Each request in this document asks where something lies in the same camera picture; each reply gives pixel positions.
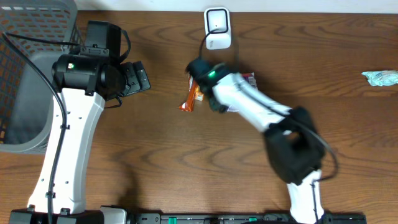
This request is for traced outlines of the red purple noodle packet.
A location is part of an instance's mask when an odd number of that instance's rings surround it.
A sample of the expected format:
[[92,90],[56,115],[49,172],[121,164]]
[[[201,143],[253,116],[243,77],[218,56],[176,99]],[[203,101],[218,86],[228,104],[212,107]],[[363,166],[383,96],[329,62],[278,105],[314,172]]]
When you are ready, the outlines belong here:
[[[254,72],[252,73],[242,73],[242,77],[255,89],[257,89],[257,83],[255,79],[255,74]],[[236,109],[233,106],[230,106],[227,110],[227,112],[232,112],[232,113],[237,113],[238,109]]]

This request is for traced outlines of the small orange yellow packet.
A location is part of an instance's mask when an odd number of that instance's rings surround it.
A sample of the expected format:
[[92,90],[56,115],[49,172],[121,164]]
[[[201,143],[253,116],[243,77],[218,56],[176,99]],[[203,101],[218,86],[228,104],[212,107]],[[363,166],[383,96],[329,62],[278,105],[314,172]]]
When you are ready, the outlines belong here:
[[195,100],[203,101],[203,99],[204,99],[204,94],[201,92],[199,88],[197,88],[195,90]]

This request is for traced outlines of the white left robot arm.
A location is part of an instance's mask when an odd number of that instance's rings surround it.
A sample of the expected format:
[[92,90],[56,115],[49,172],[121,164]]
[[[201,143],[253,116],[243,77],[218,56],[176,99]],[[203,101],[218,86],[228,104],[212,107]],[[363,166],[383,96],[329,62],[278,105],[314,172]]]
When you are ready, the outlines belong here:
[[105,103],[150,88],[141,62],[128,62],[117,25],[89,21],[84,45],[61,55],[45,84],[53,94],[53,117],[40,177],[26,208],[11,223],[133,223],[125,208],[86,209],[85,181],[96,125]]

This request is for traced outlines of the orange snack bar wrapper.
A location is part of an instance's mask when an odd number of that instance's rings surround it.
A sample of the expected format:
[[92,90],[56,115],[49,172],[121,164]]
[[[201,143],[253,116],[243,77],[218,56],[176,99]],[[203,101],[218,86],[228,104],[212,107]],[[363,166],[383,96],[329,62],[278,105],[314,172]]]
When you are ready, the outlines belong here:
[[198,84],[191,75],[188,76],[188,96],[179,109],[186,112],[192,112],[194,109],[195,99],[197,96]]

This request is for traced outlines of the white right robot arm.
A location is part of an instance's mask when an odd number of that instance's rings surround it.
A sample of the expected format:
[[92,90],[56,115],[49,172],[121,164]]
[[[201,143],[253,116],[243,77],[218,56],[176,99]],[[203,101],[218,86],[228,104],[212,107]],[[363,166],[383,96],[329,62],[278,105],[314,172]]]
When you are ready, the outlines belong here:
[[287,185],[291,217],[297,223],[320,223],[325,214],[320,182],[334,178],[339,166],[310,113],[266,96],[223,63],[211,65],[198,57],[186,71],[208,97],[213,111],[222,113],[233,107],[262,133],[269,164]]

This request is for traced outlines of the teal snack packet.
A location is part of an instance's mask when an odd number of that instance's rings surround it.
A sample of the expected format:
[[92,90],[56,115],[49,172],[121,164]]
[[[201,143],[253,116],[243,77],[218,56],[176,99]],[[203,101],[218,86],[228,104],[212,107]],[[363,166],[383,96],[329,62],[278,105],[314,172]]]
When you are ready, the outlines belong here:
[[363,72],[371,86],[392,86],[397,84],[397,70],[383,70],[375,72]]

